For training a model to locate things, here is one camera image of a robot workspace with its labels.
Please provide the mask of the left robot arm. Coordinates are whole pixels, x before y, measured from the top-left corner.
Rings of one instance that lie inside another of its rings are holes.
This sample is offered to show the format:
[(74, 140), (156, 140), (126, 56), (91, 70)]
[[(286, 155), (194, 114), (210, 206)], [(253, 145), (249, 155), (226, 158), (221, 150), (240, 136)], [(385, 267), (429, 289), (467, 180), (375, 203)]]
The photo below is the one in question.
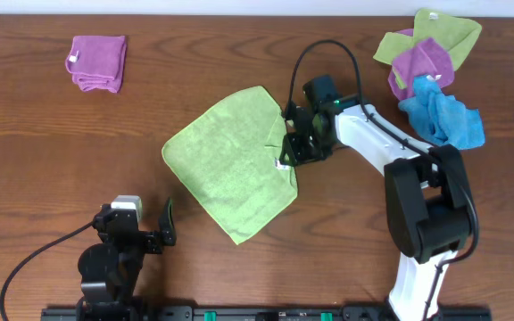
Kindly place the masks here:
[(158, 217), (158, 228), (142, 231), (139, 222), (143, 206), (136, 195), (119, 195), (101, 206), (91, 227), (101, 242), (87, 248), (79, 257), (83, 297), (75, 308), (77, 320), (148, 320), (143, 300), (133, 295), (145, 255), (161, 255), (177, 242), (172, 218), (172, 199)]

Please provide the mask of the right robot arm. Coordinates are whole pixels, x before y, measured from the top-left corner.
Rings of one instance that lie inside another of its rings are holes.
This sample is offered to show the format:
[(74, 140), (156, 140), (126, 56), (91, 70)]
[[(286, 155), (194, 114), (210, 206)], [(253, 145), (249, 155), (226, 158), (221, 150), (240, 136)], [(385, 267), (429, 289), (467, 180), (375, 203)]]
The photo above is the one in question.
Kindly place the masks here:
[(323, 161), (337, 144), (359, 153), (385, 180), (389, 233), (401, 253), (387, 296), (396, 320), (441, 320), (437, 303), (446, 269), (467, 258), (459, 251), (477, 239), (477, 213), (460, 152), (434, 147), (402, 132), (361, 93), (341, 95), (329, 75), (303, 87), (307, 107), (286, 104), (293, 131), (283, 139), (278, 165)]

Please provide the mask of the green microfibre cloth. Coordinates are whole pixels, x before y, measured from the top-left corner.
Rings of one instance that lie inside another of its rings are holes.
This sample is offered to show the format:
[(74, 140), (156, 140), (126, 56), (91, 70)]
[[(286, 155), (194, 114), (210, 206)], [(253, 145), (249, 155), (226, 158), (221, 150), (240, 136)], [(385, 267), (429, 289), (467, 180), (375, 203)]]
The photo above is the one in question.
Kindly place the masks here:
[(180, 130), (162, 158), (235, 244), (260, 232), (297, 197), (279, 162), (286, 124), (263, 86), (235, 92)]

